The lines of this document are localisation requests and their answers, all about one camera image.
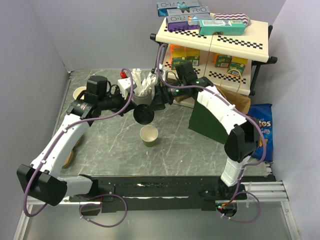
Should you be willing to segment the black plastic cup lid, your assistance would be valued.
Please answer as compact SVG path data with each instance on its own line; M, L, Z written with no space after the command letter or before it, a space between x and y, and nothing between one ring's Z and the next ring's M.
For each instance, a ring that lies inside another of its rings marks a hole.
M155 114L150 111L149 105L139 104L133 111L133 118L141 125L148 125L154 120Z

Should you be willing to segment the green paper coffee cup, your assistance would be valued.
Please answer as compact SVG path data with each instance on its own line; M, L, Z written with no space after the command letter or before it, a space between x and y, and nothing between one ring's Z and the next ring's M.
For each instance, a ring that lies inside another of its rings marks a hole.
M139 135L143 144L148 148L152 148L157 142L159 131L153 125L145 125L141 128Z

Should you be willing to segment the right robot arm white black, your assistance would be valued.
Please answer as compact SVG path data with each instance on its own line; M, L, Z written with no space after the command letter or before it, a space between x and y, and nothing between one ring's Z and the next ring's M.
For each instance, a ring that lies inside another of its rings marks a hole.
M238 111L207 77L198 77L189 62L177 67L179 80L173 84L164 80L158 67L156 71L158 83L154 86L150 111L163 110L166 104L173 103L174 98L188 95L205 107L223 126L227 133L224 144L227 161L220 176L218 193L223 199L230 199L236 193L249 158L259 146L262 135L259 122Z

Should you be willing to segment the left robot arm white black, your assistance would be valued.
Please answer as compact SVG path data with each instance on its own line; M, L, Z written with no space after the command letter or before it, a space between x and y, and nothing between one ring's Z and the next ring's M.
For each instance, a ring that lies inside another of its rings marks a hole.
M23 189L23 204L28 197L56 206L63 198L80 195L87 201L99 195L99 182L85 174L61 177L60 172L76 143L96 121L101 121L103 111L112 111L112 117L133 107L135 81L128 77L128 89L113 85L106 77L93 75L69 105L63 121L44 150L29 164L17 169L17 177Z

